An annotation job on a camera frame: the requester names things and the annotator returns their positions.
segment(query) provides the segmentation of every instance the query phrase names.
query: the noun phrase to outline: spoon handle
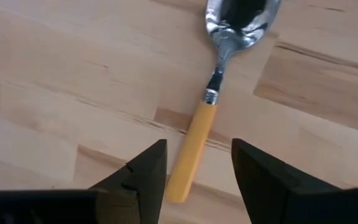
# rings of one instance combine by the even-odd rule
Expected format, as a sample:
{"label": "spoon handle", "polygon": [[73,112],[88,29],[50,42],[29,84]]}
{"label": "spoon handle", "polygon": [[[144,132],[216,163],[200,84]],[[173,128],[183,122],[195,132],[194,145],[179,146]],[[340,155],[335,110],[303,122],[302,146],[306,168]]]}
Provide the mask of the spoon handle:
{"label": "spoon handle", "polygon": [[203,101],[199,103],[168,181],[165,191],[168,201],[182,203],[187,199],[203,155],[204,144],[211,129],[215,111],[216,105]]}

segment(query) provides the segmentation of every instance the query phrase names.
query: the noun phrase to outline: yellow handle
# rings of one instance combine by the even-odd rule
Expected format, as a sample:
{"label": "yellow handle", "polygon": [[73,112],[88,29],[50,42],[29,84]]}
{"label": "yellow handle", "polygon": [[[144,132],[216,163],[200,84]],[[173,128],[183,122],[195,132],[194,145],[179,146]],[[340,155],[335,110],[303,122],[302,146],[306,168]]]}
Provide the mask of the yellow handle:
{"label": "yellow handle", "polygon": [[165,197],[168,201],[181,203],[186,200],[203,155],[204,144],[211,129],[215,111],[216,105],[204,102],[198,105],[165,190]]}

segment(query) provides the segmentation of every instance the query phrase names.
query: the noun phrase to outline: wooden surface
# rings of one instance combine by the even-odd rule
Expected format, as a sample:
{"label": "wooden surface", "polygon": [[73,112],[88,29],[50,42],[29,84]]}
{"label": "wooden surface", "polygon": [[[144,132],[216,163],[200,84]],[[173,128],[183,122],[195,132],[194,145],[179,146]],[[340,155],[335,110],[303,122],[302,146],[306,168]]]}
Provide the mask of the wooden surface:
{"label": "wooden surface", "polygon": [[[90,186],[114,169],[84,149],[122,164],[162,138],[170,172],[216,57],[204,5],[0,0],[0,188]],[[243,205],[228,199],[239,196],[232,138],[358,186],[358,1],[284,0],[272,30],[229,63],[195,178],[203,187],[164,219],[240,222]]]}

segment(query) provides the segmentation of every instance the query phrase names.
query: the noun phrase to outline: spoon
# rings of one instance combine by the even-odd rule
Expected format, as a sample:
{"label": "spoon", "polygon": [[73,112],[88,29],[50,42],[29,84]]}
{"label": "spoon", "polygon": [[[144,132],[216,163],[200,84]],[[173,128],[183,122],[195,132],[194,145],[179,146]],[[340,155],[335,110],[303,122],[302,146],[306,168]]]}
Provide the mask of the spoon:
{"label": "spoon", "polygon": [[218,61],[171,173],[165,193],[169,201],[184,202],[189,194],[214,119],[227,61],[265,35],[280,3],[281,0],[208,0],[206,30],[218,50]]}

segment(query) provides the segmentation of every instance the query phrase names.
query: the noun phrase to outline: butcher block countertop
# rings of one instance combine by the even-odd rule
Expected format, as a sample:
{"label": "butcher block countertop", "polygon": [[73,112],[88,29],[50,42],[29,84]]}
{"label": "butcher block countertop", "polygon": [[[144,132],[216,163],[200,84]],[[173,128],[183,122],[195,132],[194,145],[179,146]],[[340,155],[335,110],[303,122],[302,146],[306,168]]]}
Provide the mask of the butcher block countertop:
{"label": "butcher block countertop", "polygon": [[[169,173],[216,59],[205,4],[0,0],[0,189],[86,188],[158,139]],[[232,138],[358,186],[358,1],[284,0],[230,61],[195,187],[162,222],[248,219]]]}

